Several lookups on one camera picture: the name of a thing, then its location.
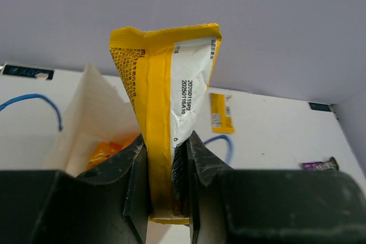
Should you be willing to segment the yellow snack pack curled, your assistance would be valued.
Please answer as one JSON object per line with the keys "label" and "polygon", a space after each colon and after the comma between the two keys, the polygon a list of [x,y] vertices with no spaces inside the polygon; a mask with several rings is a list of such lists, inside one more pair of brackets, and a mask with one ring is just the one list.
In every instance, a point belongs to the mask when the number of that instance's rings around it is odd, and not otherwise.
{"label": "yellow snack pack curled", "polygon": [[189,222],[184,143],[194,130],[221,40],[216,23],[111,32],[109,50],[147,148],[153,222]]}

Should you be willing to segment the purple M&M's packet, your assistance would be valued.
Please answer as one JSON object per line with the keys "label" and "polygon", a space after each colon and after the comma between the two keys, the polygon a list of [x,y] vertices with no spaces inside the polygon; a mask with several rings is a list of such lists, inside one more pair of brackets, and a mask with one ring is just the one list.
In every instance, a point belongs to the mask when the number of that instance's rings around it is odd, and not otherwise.
{"label": "purple M&M's packet", "polygon": [[339,170],[339,164],[335,157],[330,157],[326,161],[319,161],[319,162],[303,162],[300,163],[300,167],[304,170],[319,170],[319,171],[326,171],[326,170]]}

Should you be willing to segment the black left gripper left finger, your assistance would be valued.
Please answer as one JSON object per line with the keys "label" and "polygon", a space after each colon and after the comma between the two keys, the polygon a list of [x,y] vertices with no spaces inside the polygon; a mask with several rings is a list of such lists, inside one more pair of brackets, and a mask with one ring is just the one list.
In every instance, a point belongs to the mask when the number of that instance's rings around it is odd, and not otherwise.
{"label": "black left gripper left finger", "polygon": [[150,210],[141,136],[76,177],[1,171],[2,243],[145,243]]}

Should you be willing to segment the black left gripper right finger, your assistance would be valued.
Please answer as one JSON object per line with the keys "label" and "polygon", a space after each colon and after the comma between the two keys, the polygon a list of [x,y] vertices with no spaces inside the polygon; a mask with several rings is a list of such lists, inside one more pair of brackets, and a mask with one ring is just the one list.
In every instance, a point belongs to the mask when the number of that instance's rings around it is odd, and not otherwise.
{"label": "black left gripper right finger", "polygon": [[191,243],[364,243],[365,196],[340,171],[235,170],[192,133]]}

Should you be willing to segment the orange candy bag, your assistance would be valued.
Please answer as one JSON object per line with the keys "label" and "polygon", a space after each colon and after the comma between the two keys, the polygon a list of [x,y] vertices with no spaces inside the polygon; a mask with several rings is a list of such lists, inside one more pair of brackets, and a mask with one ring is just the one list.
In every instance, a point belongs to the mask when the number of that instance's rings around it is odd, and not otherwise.
{"label": "orange candy bag", "polygon": [[128,138],[122,143],[100,142],[94,150],[93,154],[89,157],[86,169],[92,169],[98,166],[100,163],[106,161],[110,157],[116,155],[121,150],[128,147],[137,137],[138,134]]}

